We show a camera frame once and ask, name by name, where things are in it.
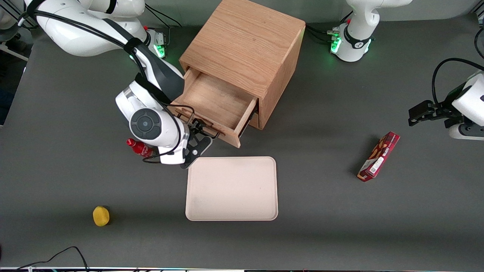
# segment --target ketchup bottle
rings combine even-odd
[[[136,154],[142,157],[148,158],[156,155],[155,151],[143,142],[129,138],[126,141],[126,144],[129,145]]]

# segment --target wooden box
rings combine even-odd
[[[185,89],[173,103],[192,106],[209,131],[240,147],[247,124],[264,128],[291,79],[304,28],[251,1],[222,0],[180,57]]]

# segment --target plastic tray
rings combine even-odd
[[[189,220],[270,221],[277,214],[273,158],[198,158],[188,168],[185,215]]]

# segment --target wooden drawer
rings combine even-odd
[[[172,104],[188,105],[195,109],[195,118],[207,124],[208,133],[220,133],[219,138],[239,148],[240,135],[250,121],[257,98],[239,87],[219,78],[204,74],[193,67],[185,73],[183,94]],[[190,116],[187,108],[175,108]]]

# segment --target yellow sponge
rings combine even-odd
[[[97,206],[92,212],[92,218],[96,226],[105,226],[109,222],[109,211],[103,206]]]

